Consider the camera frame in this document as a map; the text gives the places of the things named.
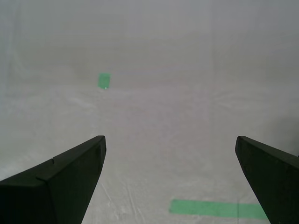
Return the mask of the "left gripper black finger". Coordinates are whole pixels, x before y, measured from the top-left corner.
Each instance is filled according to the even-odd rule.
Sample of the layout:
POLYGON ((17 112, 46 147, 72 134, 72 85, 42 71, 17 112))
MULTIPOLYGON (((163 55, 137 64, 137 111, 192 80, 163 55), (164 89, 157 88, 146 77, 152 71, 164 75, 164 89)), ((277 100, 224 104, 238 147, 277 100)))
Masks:
POLYGON ((239 136, 235 153, 242 171, 272 224, 299 222, 299 158, 239 136))
POLYGON ((106 138, 96 136, 0 182, 2 224, 80 224, 98 183, 106 138))

